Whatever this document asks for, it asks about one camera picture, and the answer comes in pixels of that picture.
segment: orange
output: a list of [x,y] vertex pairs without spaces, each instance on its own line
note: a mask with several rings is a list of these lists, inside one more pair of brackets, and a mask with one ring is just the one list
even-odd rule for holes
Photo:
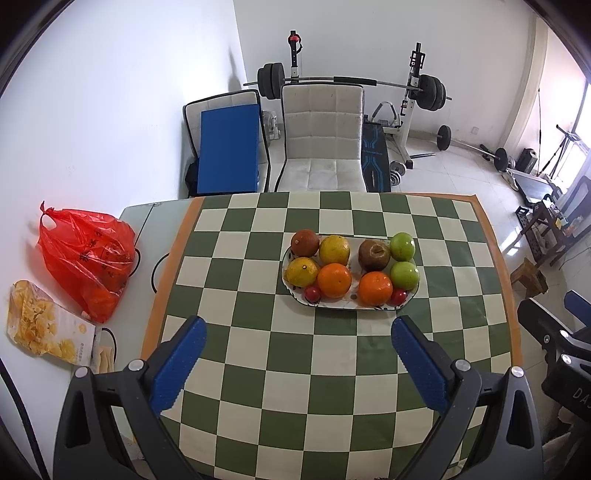
[[351,288],[351,272],[344,265],[331,263],[320,269],[316,281],[324,295],[339,299]]
[[390,299],[392,290],[392,281],[386,274],[383,272],[369,272],[359,280],[357,295],[363,303],[371,307],[377,307]]

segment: plastic bag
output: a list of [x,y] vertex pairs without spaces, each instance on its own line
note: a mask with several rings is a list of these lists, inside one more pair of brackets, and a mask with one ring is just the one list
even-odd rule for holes
[[[135,233],[125,222],[85,210],[45,210],[39,246],[61,287],[96,322],[107,321],[123,294],[134,263]],[[56,227],[43,225],[47,215]]]

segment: green and white checkered pattern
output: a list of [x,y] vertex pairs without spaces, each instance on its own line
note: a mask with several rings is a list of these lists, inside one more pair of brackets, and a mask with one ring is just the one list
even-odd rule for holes
[[509,368],[501,284],[470,203],[357,192],[207,197],[162,333],[171,338],[198,313],[207,344],[163,421],[194,467],[222,480],[394,478],[436,414],[392,348],[394,312],[314,309],[288,294],[280,259],[303,228],[410,233],[421,287],[402,313],[452,358]]

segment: chips bag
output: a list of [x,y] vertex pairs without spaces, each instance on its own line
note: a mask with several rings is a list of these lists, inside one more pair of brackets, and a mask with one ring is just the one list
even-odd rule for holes
[[35,355],[50,353],[73,365],[90,364],[95,326],[27,280],[17,281],[10,290],[7,332]]

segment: red tomato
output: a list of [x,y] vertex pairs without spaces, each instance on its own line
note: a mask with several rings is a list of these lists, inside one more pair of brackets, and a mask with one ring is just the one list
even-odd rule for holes
[[304,290],[304,298],[308,300],[310,303],[318,303],[320,301],[321,296],[322,293],[316,285],[310,285],[309,287],[306,287],[306,289]]
[[407,293],[401,288],[395,288],[390,297],[390,303],[396,306],[402,305],[406,301]]

